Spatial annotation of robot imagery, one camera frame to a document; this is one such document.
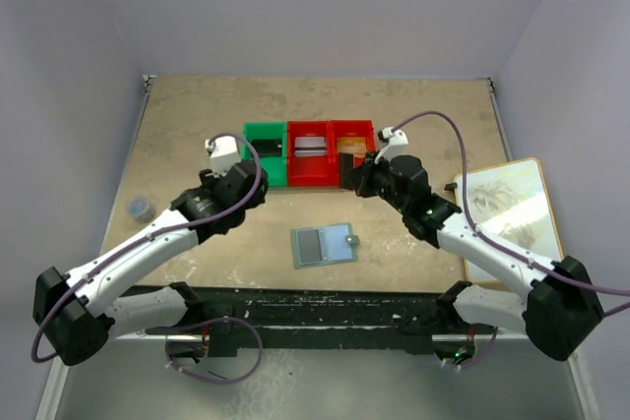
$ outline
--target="gray wall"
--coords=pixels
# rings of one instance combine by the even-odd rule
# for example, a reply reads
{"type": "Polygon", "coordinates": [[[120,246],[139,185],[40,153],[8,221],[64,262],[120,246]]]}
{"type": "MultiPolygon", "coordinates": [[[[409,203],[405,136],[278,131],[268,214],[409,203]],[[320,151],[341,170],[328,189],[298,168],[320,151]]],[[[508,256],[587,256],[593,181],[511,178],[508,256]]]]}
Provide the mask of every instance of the gray wall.
{"type": "Polygon", "coordinates": [[[0,0],[3,419],[34,417],[34,280],[98,253],[141,89],[104,0],[0,0]]]}
{"type": "Polygon", "coordinates": [[[109,0],[145,72],[480,78],[540,0],[109,0]]]}
{"type": "MultiPolygon", "coordinates": [[[[542,161],[565,251],[596,282],[625,289],[629,74],[630,0],[542,0],[498,81],[511,148],[542,161]]],[[[585,343],[606,418],[628,418],[628,339],[622,315],[585,343]]]]}

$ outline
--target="wooden table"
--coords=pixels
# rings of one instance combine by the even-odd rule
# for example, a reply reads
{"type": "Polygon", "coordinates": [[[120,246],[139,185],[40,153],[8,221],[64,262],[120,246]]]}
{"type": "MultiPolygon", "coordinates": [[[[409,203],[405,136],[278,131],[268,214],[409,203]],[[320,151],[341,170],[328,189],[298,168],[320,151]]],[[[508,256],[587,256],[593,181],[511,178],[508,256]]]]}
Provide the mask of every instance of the wooden table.
{"type": "MultiPolygon", "coordinates": [[[[105,241],[108,250],[143,225],[125,211],[136,195],[157,211],[199,185],[207,168],[204,140],[242,133],[246,121],[370,119],[376,130],[421,110],[436,109],[460,126],[470,169],[505,161],[485,81],[232,78],[160,76],[153,87],[105,241]]],[[[405,128],[436,191],[461,172],[455,135],[438,117],[405,128]]],[[[398,214],[378,198],[339,189],[272,189],[267,202],[225,236],[184,253],[142,283],[185,280],[193,286],[443,291],[464,278],[462,261],[411,237],[398,214]],[[360,238],[358,261],[293,267],[292,228],[350,222],[360,238]]]]}

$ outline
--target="white board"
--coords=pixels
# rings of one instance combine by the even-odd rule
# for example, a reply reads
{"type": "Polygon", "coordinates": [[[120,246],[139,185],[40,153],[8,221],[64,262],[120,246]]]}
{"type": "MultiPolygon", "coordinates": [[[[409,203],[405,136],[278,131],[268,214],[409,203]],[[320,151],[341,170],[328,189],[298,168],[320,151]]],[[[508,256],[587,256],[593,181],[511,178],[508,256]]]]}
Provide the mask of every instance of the white board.
{"type": "MultiPolygon", "coordinates": [[[[456,178],[456,198],[462,205],[462,175],[456,178]]],[[[562,259],[540,163],[535,158],[471,171],[468,201],[472,218],[489,233],[554,260],[562,259]]],[[[465,261],[473,283],[496,283],[485,270],[465,261]]]]}

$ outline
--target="board with wooden border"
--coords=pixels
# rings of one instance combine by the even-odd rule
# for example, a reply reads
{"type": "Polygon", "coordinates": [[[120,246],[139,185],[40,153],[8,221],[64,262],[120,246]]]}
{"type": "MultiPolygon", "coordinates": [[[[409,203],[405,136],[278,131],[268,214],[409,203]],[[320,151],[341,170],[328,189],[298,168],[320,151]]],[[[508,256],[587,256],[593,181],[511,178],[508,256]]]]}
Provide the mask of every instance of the board with wooden border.
{"type": "MultiPolygon", "coordinates": [[[[462,202],[462,174],[455,178],[456,202],[462,202]]],[[[533,157],[487,167],[468,174],[472,218],[488,233],[534,253],[562,260],[562,247],[549,203],[542,166],[533,157]]],[[[466,279],[495,286],[494,276],[464,261],[466,279]]]]}

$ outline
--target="wall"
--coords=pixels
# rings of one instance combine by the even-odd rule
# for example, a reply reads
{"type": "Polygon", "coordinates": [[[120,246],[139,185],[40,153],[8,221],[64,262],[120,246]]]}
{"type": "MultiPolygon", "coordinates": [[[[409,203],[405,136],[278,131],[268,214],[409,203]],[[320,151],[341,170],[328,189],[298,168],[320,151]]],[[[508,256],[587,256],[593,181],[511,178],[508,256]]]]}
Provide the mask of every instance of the wall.
{"type": "Polygon", "coordinates": [[[109,0],[142,70],[480,78],[540,0],[109,0]]]}
{"type": "Polygon", "coordinates": [[[104,0],[0,0],[3,419],[34,417],[34,281],[98,253],[141,89],[104,0]]]}
{"type": "MultiPolygon", "coordinates": [[[[565,250],[597,283],[626,289],[629,72],[630,0],[542,0],[497,83],[515,157],[542,161],[565,250]]],[[[623,315],[585,342],[609,419],[627,418],[628,339],[623,315]]]]}

